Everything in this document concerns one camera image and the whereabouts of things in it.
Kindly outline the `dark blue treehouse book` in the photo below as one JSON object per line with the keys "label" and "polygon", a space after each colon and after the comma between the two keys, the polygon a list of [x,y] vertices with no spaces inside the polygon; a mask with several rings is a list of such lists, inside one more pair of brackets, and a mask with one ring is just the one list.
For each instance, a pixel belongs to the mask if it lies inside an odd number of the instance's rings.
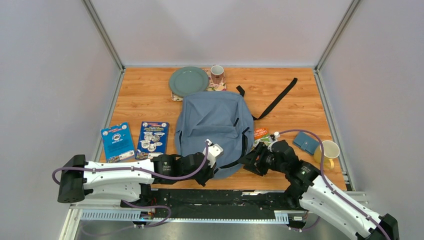
{"label": "dark blue treehouse book", "polygon": [[142,121],[135,151],[136,160],[152,159],[167,152],[170,124],[160,121]]}

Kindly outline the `blue-grey backpack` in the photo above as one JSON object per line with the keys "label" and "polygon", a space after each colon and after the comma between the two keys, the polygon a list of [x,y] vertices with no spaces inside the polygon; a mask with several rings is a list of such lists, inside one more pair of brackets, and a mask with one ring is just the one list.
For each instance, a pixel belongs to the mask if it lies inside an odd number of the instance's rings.
{"label": "blue-grey backpack", "polygon": [[237,87],[237,93],[202,91],[185,96],[175,129],[177,153],[187,156],[200,152],[205,147],[205,140],[210,140],[223,149],[216,161],[215,179],[230,177],[242,167],[236,161],[254,145],[254,122],[267,116],[297,81],[294,78],[259,117],[251,114],[241,86]]}

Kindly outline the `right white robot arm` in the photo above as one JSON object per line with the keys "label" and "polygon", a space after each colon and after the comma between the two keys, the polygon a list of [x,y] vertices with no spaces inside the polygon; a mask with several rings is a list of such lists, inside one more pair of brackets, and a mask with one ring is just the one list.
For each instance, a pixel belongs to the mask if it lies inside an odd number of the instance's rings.
{"label": "right white robot arm", "polygon": [[268,170],[283,173],[290,183],[284,192],[290,209],[301,207],[315,213],[351,240],[400,238],[398,221],[392,215],[380,215],[341,191],[317,167],[299,159],[285,140],[270,146],[261,142],[238,162],[259,176]]}

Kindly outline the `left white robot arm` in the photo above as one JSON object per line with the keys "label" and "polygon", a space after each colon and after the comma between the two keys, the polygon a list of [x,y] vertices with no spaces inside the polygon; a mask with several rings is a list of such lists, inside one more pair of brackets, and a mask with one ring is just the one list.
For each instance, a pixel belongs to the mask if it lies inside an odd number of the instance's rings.
{"label": "left white robot arm", "polygon": [[161,154],[152,159],[133,162],[101,163],[87,161],[85,155],[73,156],[52,173],[59,185],[57,201],[71,204],[85,199],[124,200],[148,207],[152,184],[173,185],[195,180],[199,185],[214,177],[218,150],[187,156]]}

